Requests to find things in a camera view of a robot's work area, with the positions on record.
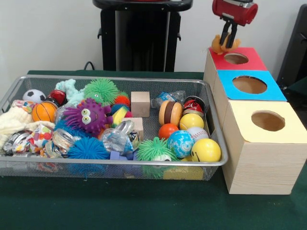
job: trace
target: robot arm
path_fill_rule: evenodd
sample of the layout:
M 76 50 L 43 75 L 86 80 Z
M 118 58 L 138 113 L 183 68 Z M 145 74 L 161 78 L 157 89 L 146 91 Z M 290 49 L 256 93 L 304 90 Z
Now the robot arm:
M 258 12 L 258 5 L 253 0 L 213 0 L 212 11 L 226 21 L 223 28 L 220 44 L 222 45 L 231 27 L 226 48 L 231 48 L 235 40 L 237 25 L 250 24 Z

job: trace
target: baseball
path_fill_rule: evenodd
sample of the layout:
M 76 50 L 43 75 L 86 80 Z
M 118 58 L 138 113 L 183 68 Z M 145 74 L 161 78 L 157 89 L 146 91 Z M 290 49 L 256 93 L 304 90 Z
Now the baseball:
M 187 131 L 191 134 L 195 142 L 200 139 L 209 138 L 206 130 L 200 127 L 192 127 L 192 128 L 189 128 Z

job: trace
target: purple spiky ball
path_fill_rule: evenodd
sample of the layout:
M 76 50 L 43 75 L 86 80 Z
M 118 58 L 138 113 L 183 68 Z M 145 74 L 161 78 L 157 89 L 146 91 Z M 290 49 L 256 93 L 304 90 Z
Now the purple spiky ball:
M 96 136 L 101 129 L 106 128 L 105 124 L 112 124 L 113 117 L 106 116 L 111 112 L 111 107 L 101 106 L 101 103 L 95 102 L 94 99 L 88 98 L 81 102 L 77 108 L 67 108 L 64 112 L 65 124 L 74 128 L 81 128 L 85 132 Z

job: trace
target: metal basket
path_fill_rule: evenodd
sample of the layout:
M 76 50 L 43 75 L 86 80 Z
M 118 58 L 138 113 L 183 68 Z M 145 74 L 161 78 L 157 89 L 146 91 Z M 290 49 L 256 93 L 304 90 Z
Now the metal basket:
M 27 75 L 17 79 L 0 102 L 1 113 L 9 110 L 10 104 L 21 99 L 29 89 L 39 89 L 46 95 L 56 83 L 76 79 L 75 87 L 85 87 L 95 77 Z M 0 157 L 1 176 L 42 176 L 82 178 L 137 178 L 169 180 L 210 180 L 218 166 L 228 160 L 225 140 L 218 122 L 213 97 L 207 83 L 200 80 L 109 78 L 119 90 L 149 91 L 150 98 L 156 98 L 162 91 L 185 90 L 187 96 L 202 98 L 206 105 L 206 129 L 222 150 L 219 162 L 172 162 L 172 161 L 111 161 L 53 158 Z M 143 118 L 144 139 L 153 139 L 160 128 L 159 111 L 150 110 L 150 117 Z

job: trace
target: green table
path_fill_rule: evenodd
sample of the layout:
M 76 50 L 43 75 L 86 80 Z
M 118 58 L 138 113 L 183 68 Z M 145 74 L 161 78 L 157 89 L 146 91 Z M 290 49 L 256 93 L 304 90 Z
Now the green table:
M 197 78 L 202 73 L 30 71 Z M 1 229 L 305 229 L 307 167 L 291 195 L 229 195 L 221 168 L 203 181 L 0 177 Z

